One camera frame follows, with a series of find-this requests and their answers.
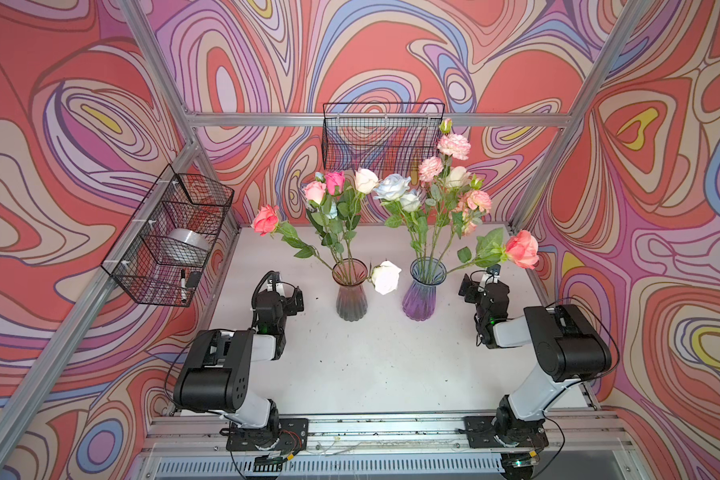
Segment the blue white rose stem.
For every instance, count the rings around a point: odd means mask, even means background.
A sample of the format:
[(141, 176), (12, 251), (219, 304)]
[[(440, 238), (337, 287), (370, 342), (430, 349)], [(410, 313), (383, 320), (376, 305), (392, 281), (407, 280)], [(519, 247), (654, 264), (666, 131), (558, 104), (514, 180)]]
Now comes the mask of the blue white rose stem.
[(405, 193), (400, 199), (401, 216), (408, 230), (411, 247), (417, 258), (424, 258), (429, 230), (428, 213), (416, 190)]

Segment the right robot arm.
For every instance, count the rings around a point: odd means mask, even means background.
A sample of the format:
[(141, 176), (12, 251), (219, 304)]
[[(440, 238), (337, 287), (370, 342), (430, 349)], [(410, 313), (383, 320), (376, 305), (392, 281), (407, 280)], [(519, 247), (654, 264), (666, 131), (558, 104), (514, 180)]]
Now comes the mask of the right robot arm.
[(476, 307), (477, 343), (489, 349), (533, 347), (536, 365), (518, 389), (505, 395), (492, 417), (468, 416), (464, 433), (477, 448), (548, 446), (546, 411), (568, 388), (593, 380), (613, 365), (610, 348), (571, 304), (531, 306), (508, 317), (509, 287), (486, 274), (465, 275), (458, 294)]

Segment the purple glass vase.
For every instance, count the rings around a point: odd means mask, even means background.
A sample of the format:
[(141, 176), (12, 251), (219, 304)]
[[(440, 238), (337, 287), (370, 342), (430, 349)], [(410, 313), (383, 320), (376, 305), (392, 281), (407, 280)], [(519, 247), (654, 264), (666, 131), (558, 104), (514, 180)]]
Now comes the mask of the purple glass vase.
[(446, 280), (447, 269), (436, 258), (414, 260), (409, 269), (412, 283), (402, 302), (405, 315), (414, 321), (428, 320), (437, 303), (437, 288)]

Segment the pale pink rose stem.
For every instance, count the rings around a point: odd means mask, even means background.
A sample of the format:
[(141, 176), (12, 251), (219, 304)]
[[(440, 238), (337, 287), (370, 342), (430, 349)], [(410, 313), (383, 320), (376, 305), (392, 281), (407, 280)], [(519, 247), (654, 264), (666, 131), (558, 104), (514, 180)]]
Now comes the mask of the pale pink rose stem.
[(316, 229), (317, 234), (320, 236), (321, 244), (330, 250), (330, 237), (327, 235), (327, 231), (325, 229), (327, 220), (322, 214), (322, 207), (325, 204), (326, 196), (325, 182), (320, 180), (310, 182), (304, 187), (303, 194), (307, 206), (307, 218)]

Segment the pink carnation stem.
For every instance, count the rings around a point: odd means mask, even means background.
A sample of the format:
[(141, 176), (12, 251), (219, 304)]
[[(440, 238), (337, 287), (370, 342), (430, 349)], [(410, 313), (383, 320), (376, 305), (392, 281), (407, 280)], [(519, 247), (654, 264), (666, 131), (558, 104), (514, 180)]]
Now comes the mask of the pink carnation stem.
[(423, 212), (432, 221), (428, 235), (432, 243), (448, 228), (453, 212), (467, 216), (465, 197), (471, 189), (470, 174), (464, 166), (471, 151), (469, 140), (453, 131), (450, 118), (441, 122), (439, 130), (436, 153), (423, 160), (418, 169)]

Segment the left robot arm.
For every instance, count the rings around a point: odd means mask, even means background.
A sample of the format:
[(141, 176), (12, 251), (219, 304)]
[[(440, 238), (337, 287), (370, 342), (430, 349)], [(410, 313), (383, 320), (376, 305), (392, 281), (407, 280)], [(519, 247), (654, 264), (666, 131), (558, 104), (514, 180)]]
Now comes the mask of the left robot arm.
[(221, 435), (232, 451), (294, 454), (306, 445), (308, 422), (282, 422), (276, 403), (250, 386), (251, 365), (281, 358), (290, 316), (304, 310), (301, 290), (285, 296), (276, 285), (253, 297), (253, 325), (204, 330), (195, 337), (173, 387), (179, 410), (215, 414), (228, 422)]

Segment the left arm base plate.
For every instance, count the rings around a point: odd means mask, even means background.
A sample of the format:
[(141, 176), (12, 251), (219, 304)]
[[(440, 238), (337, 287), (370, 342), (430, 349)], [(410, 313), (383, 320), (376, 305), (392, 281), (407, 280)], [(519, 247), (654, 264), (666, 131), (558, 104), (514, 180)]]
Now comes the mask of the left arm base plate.
[(265, 452), (295, 454), (308, 444), (309, 420), (295, 417), (270, 420), (258, 429), (242, 428), (232, 423), (225, 429), (226, 449), (230, 452)]

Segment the light blue carnation stem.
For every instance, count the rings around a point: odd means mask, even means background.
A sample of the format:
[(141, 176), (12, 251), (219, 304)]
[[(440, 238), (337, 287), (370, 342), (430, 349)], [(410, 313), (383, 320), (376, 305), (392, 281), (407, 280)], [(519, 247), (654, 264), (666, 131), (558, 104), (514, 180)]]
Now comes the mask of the light blue carnation stem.
[(322, 207), (322, 214), (329, 220), (338, 217), (338, 208), (333, 200), (328, 200)]

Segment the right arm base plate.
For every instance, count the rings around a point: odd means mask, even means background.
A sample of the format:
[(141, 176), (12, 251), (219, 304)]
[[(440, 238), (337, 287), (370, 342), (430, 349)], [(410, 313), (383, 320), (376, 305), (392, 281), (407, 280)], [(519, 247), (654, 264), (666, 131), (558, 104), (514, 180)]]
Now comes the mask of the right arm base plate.
[(549, 440), (542, 420), (505, 416), (466, 416), (464, 434), (471, 448), (530, 448), (542, 450)]

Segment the pink grey glass vase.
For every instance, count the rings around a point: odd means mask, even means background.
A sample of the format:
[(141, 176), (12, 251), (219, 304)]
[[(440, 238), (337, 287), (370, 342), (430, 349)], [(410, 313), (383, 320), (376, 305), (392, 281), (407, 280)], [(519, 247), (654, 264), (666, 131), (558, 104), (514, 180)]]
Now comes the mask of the pink grey glass vase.
[(342, 260), (333, 267), (332, 278), (339, 288), (335, 308), (344, 321), (359, 321), (367, 313), (368, 302), (364, 291), (367, 275), (367, 266), (355, 258)]

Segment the red pink rose stem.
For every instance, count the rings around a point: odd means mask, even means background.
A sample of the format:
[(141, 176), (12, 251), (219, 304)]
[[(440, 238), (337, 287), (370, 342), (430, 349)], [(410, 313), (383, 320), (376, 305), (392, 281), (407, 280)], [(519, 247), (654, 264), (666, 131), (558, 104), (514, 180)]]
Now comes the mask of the red pink rose stem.
[(333, 269), (318, 253), (315, 246), (306, 243), (296, 228), (288, 221), (281, 220), (271, 205), (261, 207), (252, 222), (253, 230), (260, 236), (279, 235), (281, 240), (296, 250), (294, 256), (300, 259), (315, 258), (329, 270)]

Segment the large salmon pink rose stem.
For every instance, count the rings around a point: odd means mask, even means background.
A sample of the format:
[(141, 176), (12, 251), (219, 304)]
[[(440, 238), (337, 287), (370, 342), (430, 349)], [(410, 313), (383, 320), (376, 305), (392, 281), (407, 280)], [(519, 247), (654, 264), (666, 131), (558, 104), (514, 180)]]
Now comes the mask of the large salmon pink rose stem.
[(487, 269), (494, 265), (512, 262), (522, 269), (534, 270), (539, 262), (538, 241), (527, 230), (521, 230), (503, 241), (502, 228), (491, 230), (485, 235), (477, 237), (474, 250), (462, 248), (457, 252), (459, 265), (448, 270), (453, 273), (468, 267), (476, 266)]

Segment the cream blush rose stem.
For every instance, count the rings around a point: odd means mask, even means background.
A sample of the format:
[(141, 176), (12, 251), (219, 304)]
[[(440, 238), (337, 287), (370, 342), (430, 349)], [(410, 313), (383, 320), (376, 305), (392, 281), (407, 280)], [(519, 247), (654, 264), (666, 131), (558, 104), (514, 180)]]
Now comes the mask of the cream blush rose stem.
[(344, 243), (347, 248), (347, 256), (352, 258), (351, 242), (354, 239), (361, 219), (361, 211), (366, 197), (378, 186), (378, 176), (371, 170), (360, 168), (355, 171), (353, 184), (347, 187), (344, 192), (344, 203), (346, 204), (346, 220)]

